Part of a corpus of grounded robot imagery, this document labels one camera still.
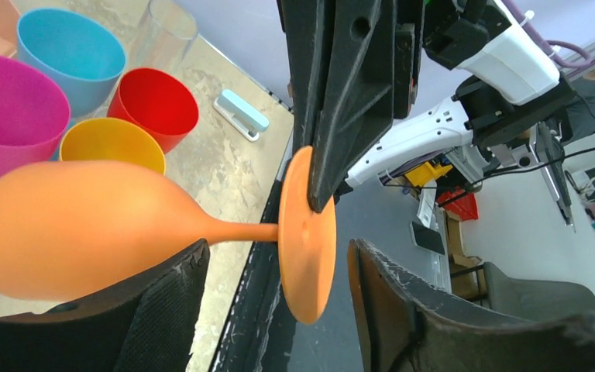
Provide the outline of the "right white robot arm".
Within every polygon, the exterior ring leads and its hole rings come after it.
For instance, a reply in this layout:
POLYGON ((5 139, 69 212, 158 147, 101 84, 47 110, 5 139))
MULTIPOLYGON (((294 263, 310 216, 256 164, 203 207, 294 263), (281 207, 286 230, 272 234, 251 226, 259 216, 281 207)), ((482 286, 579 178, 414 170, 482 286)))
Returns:
POLYGON ((280 1, 304 196, 458 146, 503 145, 574 90, 509 1, 280 1))

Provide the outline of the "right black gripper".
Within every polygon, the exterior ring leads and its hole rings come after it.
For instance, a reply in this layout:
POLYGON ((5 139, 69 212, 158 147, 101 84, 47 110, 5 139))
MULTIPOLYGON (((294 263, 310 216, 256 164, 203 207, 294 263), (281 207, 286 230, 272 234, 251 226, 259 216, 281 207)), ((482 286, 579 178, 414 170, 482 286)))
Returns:
POLYGON ((406 119, 418 97, 428 1, 280 1, 294 112, 293 148, 313 147, 311 210, 406 119))

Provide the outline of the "clear wine glass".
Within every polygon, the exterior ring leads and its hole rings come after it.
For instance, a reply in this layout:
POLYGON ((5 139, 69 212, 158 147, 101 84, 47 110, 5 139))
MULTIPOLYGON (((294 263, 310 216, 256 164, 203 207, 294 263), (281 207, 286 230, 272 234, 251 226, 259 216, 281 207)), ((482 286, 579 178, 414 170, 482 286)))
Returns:
POLYGON ((178 2, 150 0, 129 51, 129 67, 175 74, 197 37, 193 15, 178 2))

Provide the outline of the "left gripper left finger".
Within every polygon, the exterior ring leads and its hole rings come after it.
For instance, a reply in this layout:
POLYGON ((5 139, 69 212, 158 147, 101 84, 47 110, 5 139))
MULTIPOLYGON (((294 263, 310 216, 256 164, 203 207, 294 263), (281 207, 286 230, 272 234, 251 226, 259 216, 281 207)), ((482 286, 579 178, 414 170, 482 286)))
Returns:
POLYGON ((42 314, 0 317, 0 371, 183 371, 205 291, 204 240, 42 314))

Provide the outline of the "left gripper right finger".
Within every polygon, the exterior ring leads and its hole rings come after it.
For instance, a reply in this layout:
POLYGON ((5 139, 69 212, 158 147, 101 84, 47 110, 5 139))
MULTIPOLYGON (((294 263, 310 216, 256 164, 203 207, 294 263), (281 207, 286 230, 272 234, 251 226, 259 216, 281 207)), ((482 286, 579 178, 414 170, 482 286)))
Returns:
POLYGON ((595 371, 595 312, 531 322, 475 305, 370 241, 347 253, 366 371, 595 371))

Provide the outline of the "magenta plastic wine glass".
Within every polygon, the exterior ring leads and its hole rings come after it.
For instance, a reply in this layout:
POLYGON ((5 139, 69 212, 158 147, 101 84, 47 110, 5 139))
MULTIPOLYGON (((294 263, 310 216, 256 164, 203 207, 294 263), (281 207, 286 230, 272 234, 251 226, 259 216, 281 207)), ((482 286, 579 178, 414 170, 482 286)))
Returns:
POLYGON ((0 177, 49 160, 70 120, 70 103, 55 81, 0 56, 0 177))

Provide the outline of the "red plastic wine glass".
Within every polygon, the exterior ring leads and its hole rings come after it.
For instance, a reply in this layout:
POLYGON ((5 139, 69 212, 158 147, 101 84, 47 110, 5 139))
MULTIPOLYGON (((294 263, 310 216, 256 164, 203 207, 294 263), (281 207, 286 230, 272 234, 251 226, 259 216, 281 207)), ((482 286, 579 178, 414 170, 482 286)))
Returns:
POLYGON ((137 125, 169 153, 195 129, 200 112, 181 81, 164 71, 139 67, 122 75, 107 116, 137 125))

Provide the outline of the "orange plastic wine glass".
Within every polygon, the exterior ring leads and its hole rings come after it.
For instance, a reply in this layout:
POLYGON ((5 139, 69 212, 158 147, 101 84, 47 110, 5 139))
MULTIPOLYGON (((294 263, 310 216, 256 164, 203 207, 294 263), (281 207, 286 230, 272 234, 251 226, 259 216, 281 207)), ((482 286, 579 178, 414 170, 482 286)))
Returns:
POLYGON ((307 200, 313 149, 292 157, 275 223, 226 222, 184 189, 116 160, 39 162, 0 177, 0 293, 64 301, 160 264, 190 244, 275 242, 293 316, 316 322, 335 271, 335 207, 307 200))

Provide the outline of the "light blue wine glass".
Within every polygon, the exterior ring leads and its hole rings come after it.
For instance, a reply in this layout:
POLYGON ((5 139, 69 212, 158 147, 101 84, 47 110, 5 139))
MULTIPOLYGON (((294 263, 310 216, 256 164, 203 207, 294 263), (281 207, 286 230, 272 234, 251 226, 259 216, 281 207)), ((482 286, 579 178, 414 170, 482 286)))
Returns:
POLYGON ((74 118, 105 103, 125 70, 120 41, 93 19, 65 9, 37 8, 16 26, 16 58, 55 81, 74 118))

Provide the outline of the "yellow plastic wine glass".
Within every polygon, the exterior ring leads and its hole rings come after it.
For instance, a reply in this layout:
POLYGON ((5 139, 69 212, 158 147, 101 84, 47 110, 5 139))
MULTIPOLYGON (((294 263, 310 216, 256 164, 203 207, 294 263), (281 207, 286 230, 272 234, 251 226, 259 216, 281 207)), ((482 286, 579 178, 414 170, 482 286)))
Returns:
POLYGON ((120 160, 165 174, 167 162, 159 143, 144 129, 123 119, 83 120, 65 132, 57 151, 61 161, 120 160))

